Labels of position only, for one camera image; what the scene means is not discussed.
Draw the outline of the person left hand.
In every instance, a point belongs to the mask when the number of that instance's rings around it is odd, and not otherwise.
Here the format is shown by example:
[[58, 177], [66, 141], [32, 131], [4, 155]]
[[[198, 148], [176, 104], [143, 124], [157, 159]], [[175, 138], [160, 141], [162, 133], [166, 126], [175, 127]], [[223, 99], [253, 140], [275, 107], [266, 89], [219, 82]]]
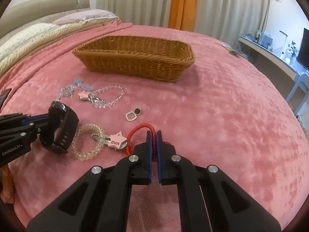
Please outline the person left hand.
[[10, 173], [8, 165], [5, 165], [1, 168], [2, 173], [2, 185], [3, 190], [1, 190], [1, 199], [4, 203], [14, 204], [15, 195], [14, 195], [14, 182]]

